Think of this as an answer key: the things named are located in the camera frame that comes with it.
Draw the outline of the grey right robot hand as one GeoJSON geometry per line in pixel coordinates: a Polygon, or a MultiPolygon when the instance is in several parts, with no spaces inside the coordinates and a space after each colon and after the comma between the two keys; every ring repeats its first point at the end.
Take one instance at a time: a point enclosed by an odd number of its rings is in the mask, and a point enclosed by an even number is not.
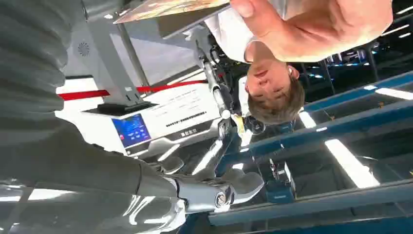
{"type": "Polygon", "coordinates": [[[166,175],[159,166],[88,144],[71,123],[0,118],[3,234],[161,234],[187,214],[244,203],[257,173],[166,175]]]}

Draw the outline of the person's right hand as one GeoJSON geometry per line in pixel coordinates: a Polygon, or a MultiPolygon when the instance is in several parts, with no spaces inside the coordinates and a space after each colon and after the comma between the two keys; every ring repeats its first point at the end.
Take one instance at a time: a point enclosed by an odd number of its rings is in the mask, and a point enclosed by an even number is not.
{"type": "Polygon", "coordinates": [[[279,60],[315,62],[367,44],[393,22],[390,0],[316,0],[282,19],[266,0],[232,0],[250,31],[279,60]]]}

